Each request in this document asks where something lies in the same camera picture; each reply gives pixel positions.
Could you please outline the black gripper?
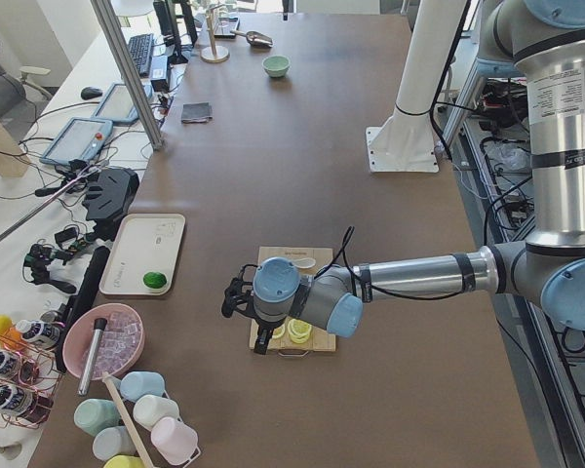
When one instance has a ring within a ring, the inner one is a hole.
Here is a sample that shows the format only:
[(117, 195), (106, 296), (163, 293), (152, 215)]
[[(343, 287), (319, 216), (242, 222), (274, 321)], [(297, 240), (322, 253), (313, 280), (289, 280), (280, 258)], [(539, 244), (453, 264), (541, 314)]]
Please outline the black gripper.
[[(244, 276), (247, 268), (257, 268), (256, 264), (245, 264), (239, 273), (233, 277), (229, 286), (224, 290), (224, 300), (221, 305), (221, 314), (225, 318), (231, 318), (234, 313), (244, 317), (255, 319), (253, 282), (247, 281)], [(266, 354), (273, 334), (273, 324), (262, 319), (254, 320), (257, 325), (257, 334), (253, 351), (256, 354)]]

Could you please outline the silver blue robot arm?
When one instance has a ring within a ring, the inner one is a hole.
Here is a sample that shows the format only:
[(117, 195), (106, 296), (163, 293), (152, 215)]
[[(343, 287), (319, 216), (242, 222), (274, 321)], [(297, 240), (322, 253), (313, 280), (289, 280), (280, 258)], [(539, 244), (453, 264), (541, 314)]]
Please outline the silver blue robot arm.
[(522, 296), (585, 331), (585, 1), (487, 1), (478, 62), (509, 65), (526, 78), (534, 229), (473, 253), (357, 266), (338, 253), (315, 275), (268, 258), (251, 280), (231, 281), (221, 306), (225, 317), (257, 322), (257, 353), (287, 318), (348, 337), (373, 300), (473, 291)]

